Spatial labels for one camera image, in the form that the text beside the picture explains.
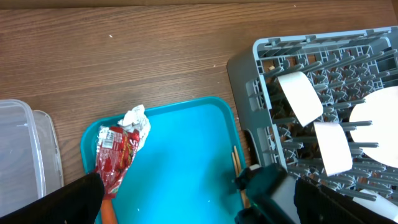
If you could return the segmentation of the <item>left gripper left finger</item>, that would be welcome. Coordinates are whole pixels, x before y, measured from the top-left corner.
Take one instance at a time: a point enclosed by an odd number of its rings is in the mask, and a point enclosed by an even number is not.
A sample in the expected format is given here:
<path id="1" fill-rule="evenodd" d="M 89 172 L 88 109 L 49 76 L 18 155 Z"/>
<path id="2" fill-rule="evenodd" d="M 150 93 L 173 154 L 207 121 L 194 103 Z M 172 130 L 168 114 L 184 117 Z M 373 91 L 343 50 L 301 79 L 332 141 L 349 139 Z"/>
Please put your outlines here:
<path id="1" fill-rule="evenodd" d="M 1 223 L 94 223 L 103 197 L 100 175 L 90 173 L 1 217 Z"/>

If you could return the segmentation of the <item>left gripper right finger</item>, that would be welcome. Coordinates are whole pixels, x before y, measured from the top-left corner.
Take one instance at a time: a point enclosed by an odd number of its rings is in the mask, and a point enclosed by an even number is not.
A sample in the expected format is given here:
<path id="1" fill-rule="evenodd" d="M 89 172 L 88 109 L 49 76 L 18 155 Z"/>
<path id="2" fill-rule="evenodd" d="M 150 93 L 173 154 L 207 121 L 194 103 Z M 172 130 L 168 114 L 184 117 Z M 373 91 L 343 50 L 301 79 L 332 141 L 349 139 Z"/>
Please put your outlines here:
<path id="1" fill-rule="evenodd" d="M 296 181 L 294 204 L 301 224 L 395 224 L 307 177 Z"/>

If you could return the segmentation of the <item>orange carrot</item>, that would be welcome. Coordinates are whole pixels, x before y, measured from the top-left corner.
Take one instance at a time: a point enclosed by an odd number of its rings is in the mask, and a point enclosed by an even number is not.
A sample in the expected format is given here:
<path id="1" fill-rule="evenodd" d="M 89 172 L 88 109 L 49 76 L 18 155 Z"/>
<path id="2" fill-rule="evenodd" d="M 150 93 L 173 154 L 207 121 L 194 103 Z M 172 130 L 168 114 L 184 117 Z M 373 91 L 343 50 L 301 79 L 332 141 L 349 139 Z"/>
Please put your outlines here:
<path id="1" fill-rule="evenodd" d="M 111 200 L 103 200 L 100 208 L 102 224 L 118 224 Z"/>

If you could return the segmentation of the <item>red snack wrapper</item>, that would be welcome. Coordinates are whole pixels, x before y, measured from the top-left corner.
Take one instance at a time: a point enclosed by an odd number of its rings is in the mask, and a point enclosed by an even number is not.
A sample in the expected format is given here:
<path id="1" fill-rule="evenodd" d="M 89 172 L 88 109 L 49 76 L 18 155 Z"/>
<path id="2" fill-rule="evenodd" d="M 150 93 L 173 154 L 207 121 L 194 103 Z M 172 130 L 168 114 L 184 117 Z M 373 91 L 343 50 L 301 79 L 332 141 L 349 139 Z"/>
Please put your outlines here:
<path id="1" fill-rule="evenodd" d="M 139 131 L 128 132 L 119 126 L 102 126 L 96 144 L 94 172 L 104 185 L 104 199 L 115 198 L 139 148 Z"/>

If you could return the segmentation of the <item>cream plastic cup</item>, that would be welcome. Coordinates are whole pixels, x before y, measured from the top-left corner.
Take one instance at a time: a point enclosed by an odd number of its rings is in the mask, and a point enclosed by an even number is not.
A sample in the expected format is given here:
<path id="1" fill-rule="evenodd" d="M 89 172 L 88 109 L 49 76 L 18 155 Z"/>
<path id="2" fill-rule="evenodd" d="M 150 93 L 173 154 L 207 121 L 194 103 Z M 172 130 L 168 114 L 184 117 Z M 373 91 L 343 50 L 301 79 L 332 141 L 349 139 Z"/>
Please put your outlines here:
<path id="1" fill-rule="evenodd" d="M 388 199 L 380 196 L 379 194 L 363 189 L 360 191 L 361 193 L 370 194 L 376 196 L 375 201 L 370 201 L 362 198 L 354 197 L 353 201 L 370 209 L 371 211 L 384 216 L 390 220 L 393 220 L 397 223 L 397 205 L 393 204 L 392 202 L 388 201 Z"/>

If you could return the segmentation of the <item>pink bowl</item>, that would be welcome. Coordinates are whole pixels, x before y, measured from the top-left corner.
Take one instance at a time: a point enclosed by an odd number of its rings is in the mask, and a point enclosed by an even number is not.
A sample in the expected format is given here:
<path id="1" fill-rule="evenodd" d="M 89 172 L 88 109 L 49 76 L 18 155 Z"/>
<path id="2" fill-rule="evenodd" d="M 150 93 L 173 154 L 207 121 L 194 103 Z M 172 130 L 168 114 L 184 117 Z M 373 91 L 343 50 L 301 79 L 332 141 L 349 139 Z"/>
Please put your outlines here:
<path id="1" fill-rule="evenodd" d="M 313 125 L 326 175 L 329 177 L 350 170 L 353 159 L 340 124 L 314 122 Z"/>

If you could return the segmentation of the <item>white tissue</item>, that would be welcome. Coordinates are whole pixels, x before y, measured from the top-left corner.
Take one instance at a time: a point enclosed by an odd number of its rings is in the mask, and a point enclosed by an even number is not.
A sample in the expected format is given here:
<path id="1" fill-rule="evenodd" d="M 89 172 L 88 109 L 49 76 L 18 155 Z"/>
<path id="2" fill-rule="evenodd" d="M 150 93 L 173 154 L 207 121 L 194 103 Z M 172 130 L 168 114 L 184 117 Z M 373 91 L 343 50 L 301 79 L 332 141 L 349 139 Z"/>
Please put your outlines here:
<path id="1" fill-rule="evenodd" d="M 118 121 L 118 125 L 129 133 L 133 133 L 134 131 L 139 132 L 137 150 L 140 151 L 144 147 L 151 129 L 150 121 L 145 115 L 144 105 L 138 105 L 129 110 L 124 115 L 124 118 Z"/>

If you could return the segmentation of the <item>white bowl with food scraps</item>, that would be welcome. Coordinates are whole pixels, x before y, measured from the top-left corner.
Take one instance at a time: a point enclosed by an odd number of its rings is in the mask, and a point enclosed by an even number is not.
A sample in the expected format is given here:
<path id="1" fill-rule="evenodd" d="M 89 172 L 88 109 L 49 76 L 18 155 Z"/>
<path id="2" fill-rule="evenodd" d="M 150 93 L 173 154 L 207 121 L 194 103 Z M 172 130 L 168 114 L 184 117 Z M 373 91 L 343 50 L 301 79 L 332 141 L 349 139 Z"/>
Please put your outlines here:
<path id="1" fill-rule="evenodd" d="M 302 127 L 323 114 L 322 103 L 303 72 L 277 77 L 279 85 Z"/>

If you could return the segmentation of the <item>large pink plate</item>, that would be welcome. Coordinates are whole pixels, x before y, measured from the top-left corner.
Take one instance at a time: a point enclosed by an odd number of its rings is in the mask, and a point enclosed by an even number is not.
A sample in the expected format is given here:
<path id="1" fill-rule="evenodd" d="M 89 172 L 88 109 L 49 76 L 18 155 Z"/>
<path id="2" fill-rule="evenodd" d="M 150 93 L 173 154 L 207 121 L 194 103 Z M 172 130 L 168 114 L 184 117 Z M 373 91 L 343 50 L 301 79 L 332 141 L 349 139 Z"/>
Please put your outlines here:
<path id="1" fill-rule="evenodd" d="M 350 115 L 351 122 L 370 121 L 351 132 L 354 142 L 376 142 L 378 147 L 364 147 L 371 159 L 390 167 L 397 167 L 397 87 L 383 88 L 364 97 Z"/>

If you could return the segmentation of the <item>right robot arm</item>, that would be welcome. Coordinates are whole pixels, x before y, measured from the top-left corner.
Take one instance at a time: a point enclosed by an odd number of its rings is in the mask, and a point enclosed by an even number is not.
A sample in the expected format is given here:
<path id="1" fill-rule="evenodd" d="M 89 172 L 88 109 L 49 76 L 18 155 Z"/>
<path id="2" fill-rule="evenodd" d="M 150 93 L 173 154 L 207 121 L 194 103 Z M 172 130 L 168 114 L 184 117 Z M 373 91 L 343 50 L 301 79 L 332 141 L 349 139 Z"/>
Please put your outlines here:
<path id="1" fill-rule="evenodd" d="M 246 194 L 250 205 L 237 213 L 235 223 L 300 223 L 294 205 L 296 180 L 282 166 L 256 164 L 247 167 L 235 183 Z"/>

